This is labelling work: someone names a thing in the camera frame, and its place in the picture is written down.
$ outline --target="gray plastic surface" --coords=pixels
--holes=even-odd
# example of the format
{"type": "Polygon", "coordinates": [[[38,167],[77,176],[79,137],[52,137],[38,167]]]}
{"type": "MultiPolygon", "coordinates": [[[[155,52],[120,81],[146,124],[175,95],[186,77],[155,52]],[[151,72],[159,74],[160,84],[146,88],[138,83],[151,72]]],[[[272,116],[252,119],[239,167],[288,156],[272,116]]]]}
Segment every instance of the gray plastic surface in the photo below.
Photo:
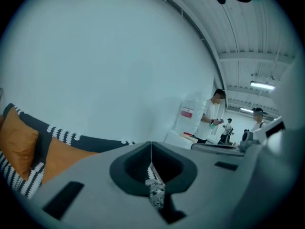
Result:
{"type": "Polygon", "coordinates": [[[220,155],[230,155],[230,156],[244,156],[244,151],[241,151],[239,148],[221,148],[215,147],[211,145],[201,145],[201,144],[193,144],[192,150],[211,153],[211,154],[220,154],[220,155]]]}
{"type": "Polygon", "coordinates": [[[34,219],[40,226],[45,229],[75,229],[61,221],[53,218],[49,214],[45,213],[39,206],[33,203],[19,192],[14,191],[14,195],[22,208],[28,213],[28,215],[34,219]]]}
{"type": "Polygon", "coordinates": [[[234,211],[231,229],[247,228],[263,220],[291,191],[304,162],[304,133],[305,128],[284,130],[267,139],[249,186],[234,211]]]}
{"type": "Polygon", "coordinates": [[[49,202],[69,181],[85,186],[62,222],[75,228],[156,228],[166,225],[147,197],[126,194],[112,181],[111,163],[141,144],[87,157],[44,184],[32,198],[39,207],[49,202]]]}
{"type": "Polygon", "coordinates": [[[253,146],[244,157],[237,157],[177,149],[168,144],[164,144],[164,147],[185,156],[197,165],[198,175],[189,189],[184,193],[172,195],[176,208],[188,216],[208,206],[213,199],[218,199],[223,193],[227,193],[227,190],[233,190],[228,196],[234,198],[230,204],[236,205],[246,189],[259,152],[259,146],[253,146]],[[217,167],[215,163],[218,161],[238,165],[238,168],[232,171],[217,167]]]}

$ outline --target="striped pillow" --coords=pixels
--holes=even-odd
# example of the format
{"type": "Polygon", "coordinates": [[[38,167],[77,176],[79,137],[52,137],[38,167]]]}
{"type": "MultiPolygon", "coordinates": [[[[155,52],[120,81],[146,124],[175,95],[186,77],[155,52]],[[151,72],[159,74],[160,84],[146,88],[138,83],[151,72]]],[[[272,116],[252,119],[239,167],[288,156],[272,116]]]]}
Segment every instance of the striped pillow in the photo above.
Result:
{"type": "Polygon", "coordinates": [[[152,206],[160,212],[164,207],[165,186],[160,182],[150,167],[147,170],[145,184],[149,187],[149,199],[152,206]]]}
{"type": "Polygon", "coordinates": [[[0,172],[12,190],[18,191],[27,198],[32,198],[41,186],[44,171],[44,163],[39,162],[30,171],[29,179],[23,180],[10,165],[0,150],[0,172]]]}

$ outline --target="white machine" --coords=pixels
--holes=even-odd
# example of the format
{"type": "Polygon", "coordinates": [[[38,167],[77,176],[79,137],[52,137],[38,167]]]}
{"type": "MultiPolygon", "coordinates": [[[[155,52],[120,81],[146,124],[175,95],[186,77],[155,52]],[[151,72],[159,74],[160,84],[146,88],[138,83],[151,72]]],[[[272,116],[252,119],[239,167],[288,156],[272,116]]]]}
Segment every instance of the white machine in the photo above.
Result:
{"type": "Polygon", "coordinates": [[[282,117],[277,118],[270,124],[253,131],[253,139],[258,140],[260,144],[270,137],[272,134],[284,130],[285,126],[282,117]]]}

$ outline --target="ceiling light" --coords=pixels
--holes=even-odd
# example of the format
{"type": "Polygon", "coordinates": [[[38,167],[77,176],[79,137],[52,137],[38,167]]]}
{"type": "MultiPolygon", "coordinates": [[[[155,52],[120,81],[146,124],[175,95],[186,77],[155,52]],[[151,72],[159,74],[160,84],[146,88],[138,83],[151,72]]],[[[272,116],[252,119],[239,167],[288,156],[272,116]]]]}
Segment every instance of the ceiling light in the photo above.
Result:
{"type": "Polygon", "coordinates": [[[240,110],[253,114],[253,110],[250,109],[240,108],[240,110]]]}
{"type": "Polygon", "coordinates": [[[266,83],[260,83],[260,82],[251,82],[251,86],[253,87],[259,87],[259,88],[264,88],[267,90],[273,90],[275,88],[274,85],[266,84],[266,83]]]}

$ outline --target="man in white shirt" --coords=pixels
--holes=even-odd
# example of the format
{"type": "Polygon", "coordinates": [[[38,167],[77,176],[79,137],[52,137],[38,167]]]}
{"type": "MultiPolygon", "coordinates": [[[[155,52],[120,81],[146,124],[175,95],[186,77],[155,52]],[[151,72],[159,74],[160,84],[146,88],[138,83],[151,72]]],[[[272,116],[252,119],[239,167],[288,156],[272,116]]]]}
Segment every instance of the man in white shirt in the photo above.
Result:
{"type": "Polygon", "coordinates": [[[266,123],[263,121],[264,112],[261,108],[254,108],[253,118],[256,121],[256,124],[253,126],[251,132],[266,126],[266,123]]]}
{"type": "Polygon", "coordinates": [[[228,119],[228,124],[227,124],[227,125],[223,125],[224,132],[223,132],[223,134],[221,135],[220,141],[219,141],[218,144],[225,144],[225,141],[226,141],[226,139],[227,139],[227,136],[230,134],[230,131],[232,130],[231,122],[232,122],[232,119],[229,118],[229,119],[228,119]]]}
{"type": "Polygon", "coordinates": [[[201,122],[198,126],[197,131],[194,133],[193,137],[198,139],[197,143],[205,143],[208,135],[211,133],[211,125],[219,125],[222,122],[216,119],[215,105],[221,104],[225,100],[225,92],[222,89],[217,89],[213,97],[206,100],[204,105],[203,116],[201,122]]]}

